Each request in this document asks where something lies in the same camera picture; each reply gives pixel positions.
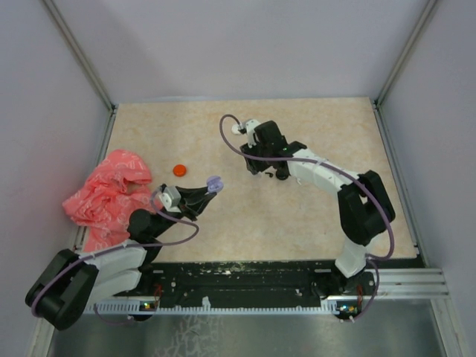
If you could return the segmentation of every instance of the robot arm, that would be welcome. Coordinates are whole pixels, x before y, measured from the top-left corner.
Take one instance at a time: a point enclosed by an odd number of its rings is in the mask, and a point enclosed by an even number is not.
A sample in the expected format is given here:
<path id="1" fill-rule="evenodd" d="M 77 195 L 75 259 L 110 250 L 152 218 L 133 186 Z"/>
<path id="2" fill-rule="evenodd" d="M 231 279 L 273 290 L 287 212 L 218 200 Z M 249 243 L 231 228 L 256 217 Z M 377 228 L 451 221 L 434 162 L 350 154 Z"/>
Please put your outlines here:
<path id="1" fill-rule="evenodd" d="M 247 135 L 248 143 L 240 147 L 240 151 L 246 155 L 261 158 L 305 158 L 317 162 L 258 161 L 245 157 L 246 166 L 254 175 L 273 167 L 278 179 L 285 180 L 292 176 L 310 182 L 335 197 L 339 204 L 341 227 L 346 234 L 342 253 L 335 261 L 335 266 L 345 279 L 361 272 L 366 265 L 368 245 L 386 229 L 373 203 L 362 201 L 363 193 L 349 178 L 331 170 L 329 165 L 323 165 L 330 164 L 328 160 L 314 154 L 302 143 L 294 141 L 288 144 L 274 121 L 260 123 L 251 119 L 241 125 L 235 124 L 232 131 Z M 395 219 L 395 211 L 377 173 L 368 171 L 360 175 L 334 164 L 332 167 L 360 181 L 384 208 L 388 220 L 391 222 Z"/>
<path id="2" fill-rule="evenodd" d="M 206 187 L 196 189 L 163 184 L 158 197 L 163 205 L 161 211 L 175 219 L 187 217 L 195 221 L 222 187 L 218 176 L 209 178 Z M 155 238 L 175 223 L 148 210 L 134 211 L 129 218 L 127 241 L 92 254 L 75 254 L 69 249 L 60 251 L 31 287 L 25 303 L 32 307 L 41 293 L 35 313 L 58 330 L 69 328 L 87 306 L 136 288 L 144 266 L 151 263 L 162 248 Z"/>

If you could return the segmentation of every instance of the red cloth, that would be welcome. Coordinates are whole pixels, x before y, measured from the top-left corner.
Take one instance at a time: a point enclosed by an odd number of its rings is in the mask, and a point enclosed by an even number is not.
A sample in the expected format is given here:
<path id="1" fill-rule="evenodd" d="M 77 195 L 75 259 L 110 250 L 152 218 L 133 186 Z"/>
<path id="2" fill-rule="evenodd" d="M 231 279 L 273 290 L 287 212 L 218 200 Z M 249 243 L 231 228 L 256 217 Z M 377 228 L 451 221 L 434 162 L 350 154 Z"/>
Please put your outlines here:
<path id="1" fill-rule="evenodd" d="M 66 214 L 78 225 L 90 227 L 84 251 L 96 251 L 129 238 L 127 227 L 134 210 L 153 211 L 149 168 L 135 153 L 111 152 L 86 180 L 82 189 L 62 203 Z M 129 185 L 139 184 L 134 190 Z"/>

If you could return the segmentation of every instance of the pink plastic bag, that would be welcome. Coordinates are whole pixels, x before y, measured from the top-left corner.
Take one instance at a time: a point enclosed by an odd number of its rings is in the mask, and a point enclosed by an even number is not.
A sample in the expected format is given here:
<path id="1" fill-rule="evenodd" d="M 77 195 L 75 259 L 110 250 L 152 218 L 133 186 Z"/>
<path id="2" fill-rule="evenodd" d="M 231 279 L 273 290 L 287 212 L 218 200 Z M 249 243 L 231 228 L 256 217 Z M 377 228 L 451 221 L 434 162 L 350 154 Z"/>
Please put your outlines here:
<path id="1" fill-rule="evenodd" d="M 127 227 L 134 210 L 153 211 L 149 168 L 135 153 L 111 152 L 86 180 L 82 189 L 62 203 L 66 214 L 78 225 L 90 227 L 84 251 L 96 251 L 129 238 Z"/>

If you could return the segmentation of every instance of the white cable clip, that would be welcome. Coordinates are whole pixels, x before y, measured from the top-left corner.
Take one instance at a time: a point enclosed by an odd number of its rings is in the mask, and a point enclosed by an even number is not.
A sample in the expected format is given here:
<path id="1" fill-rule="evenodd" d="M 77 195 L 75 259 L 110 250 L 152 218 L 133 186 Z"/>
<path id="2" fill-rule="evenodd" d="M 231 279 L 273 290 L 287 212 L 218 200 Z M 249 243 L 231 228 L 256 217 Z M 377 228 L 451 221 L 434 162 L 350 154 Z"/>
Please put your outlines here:
<path id="1" fill-rule="evenodd" d="M 323 158 L 322 160 L 316 160 L 314 163 L 314 167 L 312 167 L 312 174 L 316 174 L 316 170 L 318 167 L 320 167 L 324 162 L 328 161 L 326 158 Z"/>

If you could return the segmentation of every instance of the metal corner post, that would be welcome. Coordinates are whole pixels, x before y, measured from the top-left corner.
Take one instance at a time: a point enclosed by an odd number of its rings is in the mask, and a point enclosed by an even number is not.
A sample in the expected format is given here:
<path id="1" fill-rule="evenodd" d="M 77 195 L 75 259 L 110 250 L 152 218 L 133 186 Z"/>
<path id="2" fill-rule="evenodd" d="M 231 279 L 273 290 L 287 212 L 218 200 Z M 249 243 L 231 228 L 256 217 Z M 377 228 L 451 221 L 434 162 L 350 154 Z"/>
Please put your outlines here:
<path id="1" fill-rule="evenodd" d="M 382 90 L 379 93 L 379 96 L 376 99 L 376 107 L 380 109 L 387 99 L 388 93 L 391 90 L 393 84 L 396 82 L 399 74 L 402 72 L 405 67 L 405 63 L 410 58 L 410 55 L 413 52 L 416 44 L 418 43 L 419 38 L 423 34 L 424 30 L 428 26 L 428 23 L 431 21 L 431 18 L 436 12 L 437 5 L 440 3 L 440 0 L 428 0 L 425 7 L 423 8 L 422 14 L 420 15 L 417 24 L 415 25 L 414 30 L 411 32 L 411 35 L 408 37 L 405 47 L 400 53 L 398 59 L 393 65 L 392 71 L 388 76 L 385 84 L 382 87 Z"/>
<path id="2" fill-rule="evenodd" d="M 104 86 L 104 83 L 99 78 L 99 75 L 94 69 L 94 66 L 88 61 L 83 49 L 79 45 L 78 41 L 71 32 L 68 24 L 64 20 L 60 10 L 56 6 L 53 0 L 40 0 L 45 6 L 45 10 L 51 18 L 51 21 L 57 26 L 59 33 L 62 38 L 65 40 L 66 45 L 68 46 L 71 54 L 77 61 L 77 64 L 83 70 L 83 73 L 86 75 L 91 87 L 101 98 L 106 108 L 112 112 L 114 104 L 111 101 L 111 98 Z"/>

